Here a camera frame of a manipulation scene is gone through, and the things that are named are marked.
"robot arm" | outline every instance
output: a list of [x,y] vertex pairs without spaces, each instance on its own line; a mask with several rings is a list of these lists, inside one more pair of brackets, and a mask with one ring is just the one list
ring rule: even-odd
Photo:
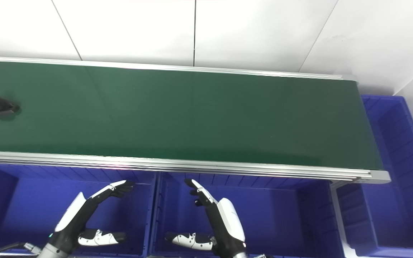
[[205,206],[206,215],[213,228],[214,237],[205,242],[198,240],[195,233],[167,233],[165,239],[187,248],[198,250],[212,250],[220,258],[246,258],[245,234],[241,226],[234,205],[229,199],[223,198],[219,202],[197,181],[185,179],[185,183],[192,187],[190,194],[198,196],[194,201],[196,206]]
[[133,189],[133,185],[134,182],[126,180],[110,183],[88,199],[80,192],[60,219],[38,258],[65,258],[79,245],[113,245],[125,241],[125,233],[86,229],[85,224],[98,204],[110,196],[122,197],[125,192]]

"black cable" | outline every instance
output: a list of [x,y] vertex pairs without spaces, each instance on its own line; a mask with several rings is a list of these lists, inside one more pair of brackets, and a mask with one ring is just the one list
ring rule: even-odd
[[6,245],[5,247],[0,248],[0,253],[13,248],[22,248],[25,244],[26,242],[16,242],[10,245]]

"metal frame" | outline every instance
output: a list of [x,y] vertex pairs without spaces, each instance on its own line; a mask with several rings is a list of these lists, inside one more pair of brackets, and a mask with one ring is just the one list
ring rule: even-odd
[[[235,75],[257,75],[272,77],[316,78],[326,80],[351,80],[352,75],[317,75],[298,72],[272,72],[242,69],[185,67],[170,65],[134,64],[119,62],[95,62],[79,60],[55,60],[38,58],[0,57],[0,62],[41,63],[90,67],[114,67],[123,69],[164,70],[181,72],[214,72]],[[51,165],[87,168],[138,169],[169,172],[222,173],[235,175],[257,175],[292,178],[315,178],[331,180],[336,185],[345,183],[387,183],[390,177],[387,171],[328,168],[282,164],[214,162],[195,160],[173,160],[141,157],[103,157],[69,154],[44,154],[25,152],[0,152],[0,163],[24,165]]]
[[135,169],[166,172],[219,173],[290,178],[313,178],[345,183],[387,183],[387,171],[283,164],[238,163],[142,157],[0,152],[0,163],[62,167]]
[[243,69],[135,64],[135,63],[121,63],[121,62],[97,62],[97,61],[57,60],[57,59],[41,59],[41,58],[21,58],[21,57],[0,57],[0,62],[58,64],[58,65],[91,66],[91,67],[113,67],[113,68],[124,68],[124,69],[163,70],[163,71],[181,71],[181,72],[213,72],[213,73],[230,73],[233,75],[259,75],[259,76],[272,76],[272,77],[314,78],[314,79],[327,79],[327,80],[356,81],[356,77],[354,75],[319,75],[316,73],[302,73],[302,72],[256,71],[256,70],[243,70]]

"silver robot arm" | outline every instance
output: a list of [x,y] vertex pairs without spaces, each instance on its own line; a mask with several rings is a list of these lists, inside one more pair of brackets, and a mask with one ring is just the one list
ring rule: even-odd
[[123,197],[124,193],[133,189],[133,185],[134,182],[126,180],[110,183],[87,199],[80,192],[60,219],[38,258],[66,258],[80,245],[114,245],[125,241],[123,232],[87,229],[85,224],[102,201],[110,196]]
[[199,238],[197,233],[168,232],[165,239],[187,248],[197,250],[212,250],[221,258],[246,258],[245,234],[234,205],[229,199],[216,199],[202,185],[193,179],[185,179],[185,183],[193,188],[190,194],[198,196],[194,201],[196,206],[204,206],[214,236]]

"blue storage crate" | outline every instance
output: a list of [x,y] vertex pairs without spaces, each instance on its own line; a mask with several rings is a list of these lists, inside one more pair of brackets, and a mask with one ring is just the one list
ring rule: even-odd
[[231,200],[251,256],[344,257],[326,180],[166,172],[160,174],[157,186],[151,255],[213,257],[164,240],[168,231],[213,233],[205,208],[194,205],[185,178],[199,181],[217,200]]
[[[88,228],[126,232],[118,245],[80,247],[74,255],[146,257],[156,173],[146,171],[0,164],[0,248],[13,242],[44,247],[73,199],[88,198],[110,182],[131,180],[133,191],[102,202]],[[27,253],[11,250],[10,253]]]
[[413,120],[400,96],[363,95],[391,183],[338,189],[346,237],[359,256],[413,258]]

